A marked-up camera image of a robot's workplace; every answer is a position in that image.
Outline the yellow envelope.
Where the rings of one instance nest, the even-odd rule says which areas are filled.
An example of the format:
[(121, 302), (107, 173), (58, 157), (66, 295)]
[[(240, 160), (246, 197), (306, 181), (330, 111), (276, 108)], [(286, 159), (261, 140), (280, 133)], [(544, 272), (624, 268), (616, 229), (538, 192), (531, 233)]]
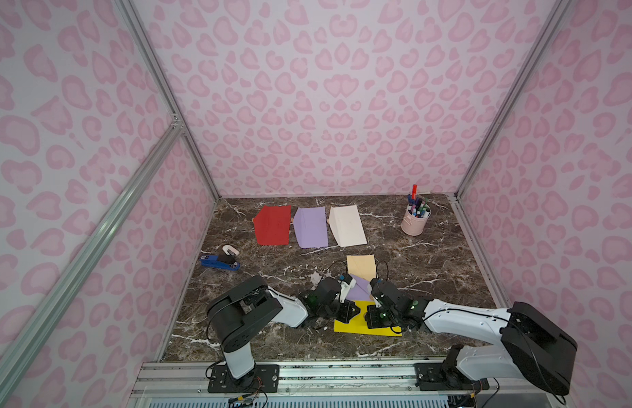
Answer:
[(335, 321), (334, 332), (335, 333), (351, 333), (357, 335), (371, 335), (371, 336), (383, 336), (383, 337), (400, 337), (401, 333), (397, 333), (397, 329), (388, 327), (370, 329), (365, 321), (365, 313), (370, 305), (375, 305), (370, 301), (356, 301), (356, 306), (360, 307), (361, 313), (358, 316), (353, 317), (349, 323), (342, 323)]

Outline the cream white envelope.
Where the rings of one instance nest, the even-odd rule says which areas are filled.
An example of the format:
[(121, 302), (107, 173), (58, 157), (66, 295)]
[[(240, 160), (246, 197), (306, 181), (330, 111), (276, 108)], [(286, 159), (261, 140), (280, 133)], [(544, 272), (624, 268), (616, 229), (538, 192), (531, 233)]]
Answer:
[(357, 205), (331, 207), (328, 223), (339, 247), (348, 248), (368, 243)]

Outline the lilac envelope with butterfly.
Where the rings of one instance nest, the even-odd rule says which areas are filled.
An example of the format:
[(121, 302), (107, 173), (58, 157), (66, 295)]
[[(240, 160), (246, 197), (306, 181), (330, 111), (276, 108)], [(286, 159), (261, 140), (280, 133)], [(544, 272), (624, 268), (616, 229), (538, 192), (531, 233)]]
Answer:
[(329, 246), (324, 207), (300, 207), (296, 211), (293, 226), (300, 248)]

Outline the red envelope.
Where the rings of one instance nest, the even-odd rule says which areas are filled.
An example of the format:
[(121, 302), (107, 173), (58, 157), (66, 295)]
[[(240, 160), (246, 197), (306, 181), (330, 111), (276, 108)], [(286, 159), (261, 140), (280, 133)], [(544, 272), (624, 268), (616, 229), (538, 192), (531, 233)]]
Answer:
[(290, 241), (291, 206), (264, 206), (254, 217), (256, 241), (261, 246), (283, 246)]

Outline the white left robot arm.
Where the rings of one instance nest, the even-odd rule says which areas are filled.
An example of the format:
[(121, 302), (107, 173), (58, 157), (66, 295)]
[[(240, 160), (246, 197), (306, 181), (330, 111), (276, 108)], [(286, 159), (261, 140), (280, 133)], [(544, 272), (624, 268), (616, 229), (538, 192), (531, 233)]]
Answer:
[(229, 376), (239, 382), (255, 370), (250, 342), (263, 328), (272, 323), (307, 327), (320, 320), (348, 323), (361, 313), (347, 298), (354, 287), (355, 279), (344, 273), (325, 277), (314, 290), (292, 297), (254, 275), (207, 306), (205, 331), (215, 333)]

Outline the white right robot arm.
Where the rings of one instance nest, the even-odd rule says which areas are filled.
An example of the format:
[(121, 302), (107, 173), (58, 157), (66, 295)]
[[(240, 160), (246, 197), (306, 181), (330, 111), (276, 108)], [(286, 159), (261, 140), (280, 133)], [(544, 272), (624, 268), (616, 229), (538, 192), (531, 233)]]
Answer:
[(563, 400), (568, 396), (577, 342), (531, 304), (506, 309), (450, 304), (433, 297), (411, 297), (392, 282), (370, 282), (375, 300), (367, 326), (404, 332), (447, 333), (482, 341), (482, 347), (455, 345), (436, 368), (424, 372), (421, 389), (477, 389), (491, 377), (526, 380)]

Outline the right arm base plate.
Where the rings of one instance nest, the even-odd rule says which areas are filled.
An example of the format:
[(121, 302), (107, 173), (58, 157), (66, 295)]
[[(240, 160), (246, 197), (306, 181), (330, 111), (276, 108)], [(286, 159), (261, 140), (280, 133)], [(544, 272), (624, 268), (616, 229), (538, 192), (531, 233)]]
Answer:
[(472, 391), (478, 394), (490, 389), (487, 379), (470, 380), (456, 368), (443, 363), (418, 363), (414, 370), (415, 385), (420, 391)]

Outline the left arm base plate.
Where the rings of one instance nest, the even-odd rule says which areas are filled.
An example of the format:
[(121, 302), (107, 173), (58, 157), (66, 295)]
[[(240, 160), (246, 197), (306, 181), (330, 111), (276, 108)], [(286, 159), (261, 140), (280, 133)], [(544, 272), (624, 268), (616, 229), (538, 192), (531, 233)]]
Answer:
[(234, 379), (225, 365), (214, 365), (205, 371), (210, 394), (233, 394), (278, 391), (279, 365), (261, 364), (240, 379)]

